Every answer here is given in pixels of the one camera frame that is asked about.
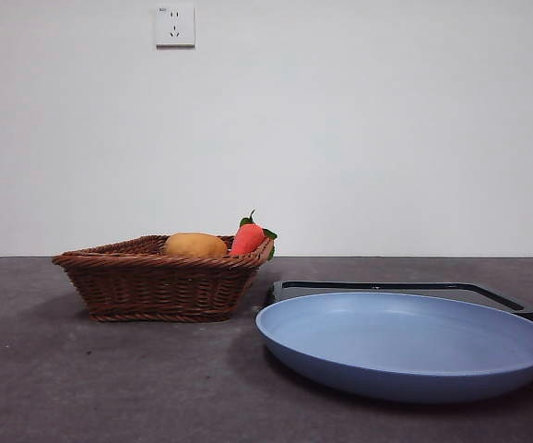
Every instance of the gray table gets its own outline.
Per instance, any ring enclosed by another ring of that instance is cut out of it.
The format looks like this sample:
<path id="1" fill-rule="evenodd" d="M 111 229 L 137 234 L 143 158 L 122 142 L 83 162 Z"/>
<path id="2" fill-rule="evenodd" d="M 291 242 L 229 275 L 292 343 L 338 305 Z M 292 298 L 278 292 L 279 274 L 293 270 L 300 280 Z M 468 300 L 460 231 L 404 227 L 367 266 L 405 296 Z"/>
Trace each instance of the gray table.
<path id="1" fill-rule="evenodd" d="M 0 258 L 0 442 L 533 442 L 533 383 L 402 405 L 281 365 L 254 318 L 277 280 L 465 281 L 533 305 L 533 258 L 276 257 L 234 317 L 97 323 L 47 257 Z"/>

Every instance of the wicker basket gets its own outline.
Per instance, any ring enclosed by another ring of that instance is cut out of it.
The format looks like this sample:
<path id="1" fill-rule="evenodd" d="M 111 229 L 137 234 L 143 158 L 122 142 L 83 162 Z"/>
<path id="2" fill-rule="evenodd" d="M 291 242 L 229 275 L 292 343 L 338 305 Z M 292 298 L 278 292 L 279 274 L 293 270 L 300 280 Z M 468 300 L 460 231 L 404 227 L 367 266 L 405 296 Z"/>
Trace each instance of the wicker basket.
<path id="1" fill-rule="evenodd" d="M 265 241 L 243 256 L 163 256 L 168 235 L 147 235 L 112 245 L 64 252 L 64 268 L 99 321 L 221 321 L 231 317 L 273 248 Z M 228 248 L 233 236 L 220 236 Z"/>

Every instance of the power outlet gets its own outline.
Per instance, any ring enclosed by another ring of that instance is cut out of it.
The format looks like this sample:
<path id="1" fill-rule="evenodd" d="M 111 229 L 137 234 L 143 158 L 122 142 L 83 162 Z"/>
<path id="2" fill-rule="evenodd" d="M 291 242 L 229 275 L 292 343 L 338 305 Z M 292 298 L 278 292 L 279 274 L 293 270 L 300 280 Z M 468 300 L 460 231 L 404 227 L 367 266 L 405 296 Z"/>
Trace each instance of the power outlet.
<path id="1" fill-rule="evenodd" d="M 156 46 L 195 46 L 195 8 L 170 4 L 156 8 Z"/>

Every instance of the carrot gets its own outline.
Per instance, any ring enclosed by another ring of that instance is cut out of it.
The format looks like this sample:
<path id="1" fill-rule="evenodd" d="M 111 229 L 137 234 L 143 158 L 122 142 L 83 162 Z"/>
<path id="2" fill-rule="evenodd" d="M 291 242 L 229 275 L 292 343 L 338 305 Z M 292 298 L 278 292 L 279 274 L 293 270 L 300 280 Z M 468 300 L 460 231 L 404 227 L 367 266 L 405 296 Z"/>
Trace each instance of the carrot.
<path id="1" fill-rule="evenodd" d="M 263 229 L 261 226 L 255 223 L 255 221 L 252 219 L 252 215 L 254 213 L 255 210 L 252 210 L 249 217 L 244 217 L 240 220 L 240 228 L 234 236 L 231 244 L 231 256 L 239 256 L 241 254 L 249 254 L 253 252 L 258 248 L 263 240 L 265 240 L 265 237 L 272 239 L 277 238 L 275 233 L 272 233 L 268 229 Z M 273 251 L 271 251 L 269 259 L 272 258 Z"/>

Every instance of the blue plate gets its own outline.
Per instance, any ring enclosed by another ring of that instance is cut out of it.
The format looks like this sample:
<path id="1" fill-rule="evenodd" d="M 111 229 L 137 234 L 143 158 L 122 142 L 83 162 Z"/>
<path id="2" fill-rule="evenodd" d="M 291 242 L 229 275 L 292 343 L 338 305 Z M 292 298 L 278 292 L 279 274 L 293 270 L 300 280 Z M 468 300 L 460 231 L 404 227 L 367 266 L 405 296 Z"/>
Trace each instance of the blue plate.
<path id="1" fill-rule="evenodd" d="M 466 302 L 323 293 L 268 306 L 256 326 L 296 372 L 383 400 L 476 401 L 533 380 L 533 322 Z"/>

